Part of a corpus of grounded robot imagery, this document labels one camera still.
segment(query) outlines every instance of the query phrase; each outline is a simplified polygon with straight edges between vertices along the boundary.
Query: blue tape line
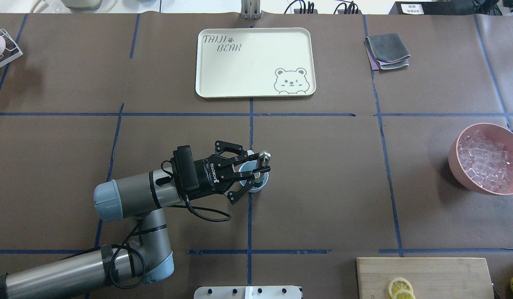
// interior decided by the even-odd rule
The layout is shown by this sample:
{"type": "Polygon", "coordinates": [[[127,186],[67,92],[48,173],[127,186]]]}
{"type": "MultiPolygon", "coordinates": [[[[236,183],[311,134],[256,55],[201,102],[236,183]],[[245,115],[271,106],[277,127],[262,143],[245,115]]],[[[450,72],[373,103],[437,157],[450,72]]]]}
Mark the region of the blue tape line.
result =
{"type": "Polygon", "coordinates": [[[498,99],[500,100],[500,106],[502,107],[503,115],[506,118],[508,129],[513,132],[513,127],[511,127],[511,121],[509,117],[507,117],[506,106],[503,103],[502,94],[500,93],[500,89],[498,88],[498,83],[496,81],[496,76],[494,76],[494,72],[492,71],[491,62],[489,61],[489,56],[487,55],[486,46],[484,44],[484,39],[482,38],[482,32],[480,31],[480,25],[478,24],[478,17],[474,14],[474,24],[476,25],[476,31],[478,32],[478,39],[480,40],[480,46],[482,47],[482,51],[484,52],[484,56],[486,58],[487,68],[489,69],[489,73],[491,75],[492,83],[494,85],[494,90],[498,95],[498,99]]]}
{"type": "MultiPolygon", "coordinates": [[[[112,166],[114,165],[115,161],[115,149],[116,149],[116,142],[118,141],[118,134],[120,133],[120,124],[122,123],[122,111],[124,110],[124,104],[122,103],[122,106],[120,106],[120,112],[118,112],[118,121],[116,121],[116,131],[115,131],[115,138],[112,141],[112,150],[111,150],[111,159],[109,162],[109,169],[107,170],[107,180],[109,181],[111,179],[112,175],[112,166]]],[[[103,220],[98,220],[98,228],[96,230],[96,238],[94,241],[94,247],[99,246],[100,244],[100,236],[101,236],[101,228],[103,226],[103,220]]]]}
{"type": "Polygon", "coordinates": [[[252,250],[252,254],[328,254],[331,253],[332,249],[308,249],[308,250],[266,250],[266,249],[255,249],[252,250]]]}
{"type": "MultiPolygon", "coordinates": [[[[513,252],[513,248],[429,248],[429,249],[404,249],[404,253],[469,253],[469,252],[485,252],[485,253],[501,253],[513,252]]],[[[381,254],[399,253],[398,249],[381,249],[381,254]]]]}
{"type": "MultiPolygon", "coordinates": [[[[253,254],[327,254],[332,249],[251,249],[253,254]]],[[[190,255],[247,254],[247,250],[188,250],[190,255]]]]}
{"type": "Polygon", "coordinates": [[[128,112],[128,113],[124,113],[123,115],[125,117],[248,117],[249,113],[128,112]]]}
{"type": "MultiPolygon", "coordinates": [[[[193,112],[126,112],[125,117],[355,117],[353,113],[193,113],[193,112]]],[[[23,117],[116,117],[112,112],[0,112],[0,116],[23,117]]]]}
{"type": "Polygon", "coordinates": [[[98,220],[98,228],[96,229],[96,237],[94,240],[94,247],[97,247],[100,245],[100,236],[101,236],[101,227],[103,226],[103,220],[98,220]]]}
{"type": "Polygon", "coordinates": [[[19,29],[19,33],[17,34],[17,38],[15,38],[15,42],[18,44],[19,40],[21,40],[22,31],[24,30],[24,25],[26,24],[27,13],[24,14],[24,18],[22,19],[21,28],[19,29]]]}
{"type": "Polygon", "coordinates": [[[0,112],[5,117],[116,117],[118,113],[90,113],[90,112],[0,112]]]}
{"type": "Polygon", "coordinates": [[[139,31],[140,14],[137,13],[137,21],[135,22],[135,32],[133,33],[133,43],[131,43],[131,52],[129,53],[129,59],[133,59],[135,53],[135,42],[137,41],[137,32],[139,31]]]}
{"type": "Polygon", "coordinates": [[[367,18],[365,15],[362,15],[363,18],[363,32],[365,32],[365,37],[369,36],[369,32],[367,30],[367,18]]]}
{"type": "Polygon", "coordinates": [[[247,250],[189,250],[190,255],[247,254],[247,250]]]}
{"type": "MultiPolygon", "coordinates": [[[[22,35],[22,31],[24,30],[24,25],[26,24],[26,20],[27,20],[27,14],[24,14],[24,19],[22,20],[21,28],[19,29],[19,33],[17,34],[17,38],[15,40],[15,42],[17,44],[19,43],[19,40],[22,35]]],[[[2,85],[4,85],[4,81],[6,80],[6,74],[9,69],[10,69],[10,64],[8,63],[6,65],[6,67],[4,68],[4,73],[2,74],[2,78],[0,78],[0,91],[2,90],[2,85]]]]}
{"type": "Polygon", "coordinates": [[[107,180],[109,181],[111,179],[112,175],[112,165],[115,161],[115,150],[116,150],[116,141],[118,140],[118,134],[120,133],[120,124],[122,123],[122,111],[124,110],[124,103],[122,103],[122,106],[120,106],[120,112],[118,112],[118,121],[116,122],[116,132],[115,132],[115,138],[112,142],[112,151],[111,151],[111,160],[109,162],[109,171],[107,172],[107,180]]]}
{"type": "Polygon", "coordinates": [[[253,150],[253,98],[249,98],[249,149],[253,150]]]}
{"type": "MultiPolygon", "coordinates": [[[[249,98],[249,149],[253,150],[253,98],[249,98]]],[[[252,279],[252,263],[251,257],[253,250],[253,196],[249,193],[249,200],[247,201],[247,285],[253,283],[252,279]]]]}
{"type": "Polygon", "coordinates": [[[21,250],[21,249],[0,249],[0,254],[76,254],[82,250],[21,250]]]}
{"type": "MultiPolygon", "coordinates": [[[[363,26],[365,31],[365,36],[368,36],[368,29],[367,29],[367,19],[365,15],[362,15],[363,17],[363,26]]],[[[404,257],[404,252],[402,249],[402,240],[401,240],[401,230],[399,228],[398,223],[398,215],[397,215],[397,205],[395,204],[395,193],[393,191],[393,181],[391,180],[391,169],[389,168],[389,158],[388,158],[388,152],[386,147],[386,137],[384,136],[384,125],[382,123],[382,116],[380,111],[380,102],[378,101],[378,91],[376,90],[376,85],[374,84],[374,71],[371,70],[371,79],[373,83],[373,93],[374,93],[374,99],[376,102],[376,115],[378,118],[378,127],[380,129],[380,138],[382,139],[382,151],[384,152],[384,162],[386,164],[386,174],[388,177],[389,182],[389,192],[391,196],[391,207],[393,209],[393,222],[395,223],[395,234],[397,236],[397,246],[399,250],[399,256],[404,257]]]]}
{"type": "Polygon", "coordinates": [[[253,262],[253,258],[251,257],[251,255],[253,254],[253,196],[251,195],[251,193],[249,193],[249,200],[247,202],[247,285],[250,286],[253,283],[253,279],[251,277],[253,262]]]}
{"type": "Polygon", "coordinates": [[[382,117],[504,117],[500,113],[380,113],[382,117]]]}
{"type": "Polygon", "coordinates": [[[255,113],[255,117],[355,117],[353,113],[255,113]]]}

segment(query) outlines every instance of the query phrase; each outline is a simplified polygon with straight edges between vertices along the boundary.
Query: gray towel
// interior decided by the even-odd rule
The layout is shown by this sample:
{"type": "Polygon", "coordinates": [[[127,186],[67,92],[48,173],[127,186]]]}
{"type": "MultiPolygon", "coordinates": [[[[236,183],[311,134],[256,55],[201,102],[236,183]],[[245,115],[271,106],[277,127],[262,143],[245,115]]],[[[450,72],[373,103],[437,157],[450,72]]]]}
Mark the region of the gray towel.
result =
{"type": "Polygon", "coordinates": [[[368,55],[372,55],[381,70],[392,70],[410,65],[408,63],[410,51],[398,33],[367,36],[365,47],[368,48],[368,55]]]}

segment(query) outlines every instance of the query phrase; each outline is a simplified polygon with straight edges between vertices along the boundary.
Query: power strip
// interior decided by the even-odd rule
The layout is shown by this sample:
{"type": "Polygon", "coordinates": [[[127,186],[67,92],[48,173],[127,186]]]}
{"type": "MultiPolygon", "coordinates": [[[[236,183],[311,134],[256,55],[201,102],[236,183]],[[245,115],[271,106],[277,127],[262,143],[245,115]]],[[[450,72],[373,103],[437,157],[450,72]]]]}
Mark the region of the power strip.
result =
{"type": "MultiPolygon", "coordinates": [[[[306,13],[306,14],[300,13],[300,9],[299,8],[294,8],[293,13],[296,14],[296,15],[308,15],[308,13],[306,13]]],[[[314,14],[317,14],[317,13],[318,13],[318,10],[314,8],[314,14]]]]}
{"type": "Polygon", "coordinates": [[[303,299],[303,292],[296,286],[200,287],[194,299],[303,299]]]}
{"type": "Polygon", "coordinates": [[[345,10],[338,10],[338,15],[345,15],[345,10]]]}

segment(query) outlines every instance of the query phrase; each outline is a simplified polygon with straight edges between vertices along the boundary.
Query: table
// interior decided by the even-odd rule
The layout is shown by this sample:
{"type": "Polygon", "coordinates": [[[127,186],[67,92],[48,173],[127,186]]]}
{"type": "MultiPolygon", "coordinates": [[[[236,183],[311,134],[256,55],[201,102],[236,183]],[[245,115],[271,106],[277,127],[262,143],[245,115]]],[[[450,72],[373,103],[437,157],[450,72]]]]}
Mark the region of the table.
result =
{"type": "Polygon", "coordinates": [[[269,182],[206,223],[166,208],[175,273],[90,298],[192,297],[198,286],[293,284],[357,297],[356,257],[485,257],[513,298],[513,196],[464,189],[448,151],[468,125],[513,129],[513,17],[237,13],[7,15],[25,53],[0,70],[0,274],[121,242],[100,223],[101,182],[158,169],[179,145],[272,153],[269,182]],[[205,28],[304,27],[306,98],[209,100],[194,91],[205,28]],[[399,32],[410,67],[371,72],[367,34],[399,32]]]}

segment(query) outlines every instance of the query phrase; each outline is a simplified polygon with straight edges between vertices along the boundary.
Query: pink bowl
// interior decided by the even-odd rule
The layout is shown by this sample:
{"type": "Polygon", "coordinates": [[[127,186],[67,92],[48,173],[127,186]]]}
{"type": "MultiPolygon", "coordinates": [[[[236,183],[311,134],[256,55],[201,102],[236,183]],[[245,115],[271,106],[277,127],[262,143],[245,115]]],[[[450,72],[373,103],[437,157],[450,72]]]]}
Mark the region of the pink bowl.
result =
{"type": "Polygon", "coordinates": [[[488,194],[488,195],[513,195],[513,179],[511,180],[511,183],[507,187],[507,191],[503,193],[499,192],[492,192],[488,191],[487,189],[484,189],[480,186],[478,186],[473,180],[471,180],[471,177],[468,176],[465,171],[463,170],[463,166],[461,165],[461,161],[459,160],[459,156],[457,153],[457,146],[459,143],[459,140],[462,136],[467,136],[472,132],[475,131],[482,131],[487,139],[491,140],[492,142],[501,142],[505,144],[506,150],[513,155],[513,133],[510,132],[505,127],[501,127],[499,125],[495,125],[493,123],[476,123],[474,125],[471,125],[470,127],[467,127],[467,129],[463,130],[461,134],[458,136],[456,141],[452,144],[452,147],[450,148],[450,153],[448,155],[448,165],[450,166],[450,170],[452,171],[452,174],[456,177],[456,179],[465,187],[472,191],[476,191],[481,194],[488,194]]]}

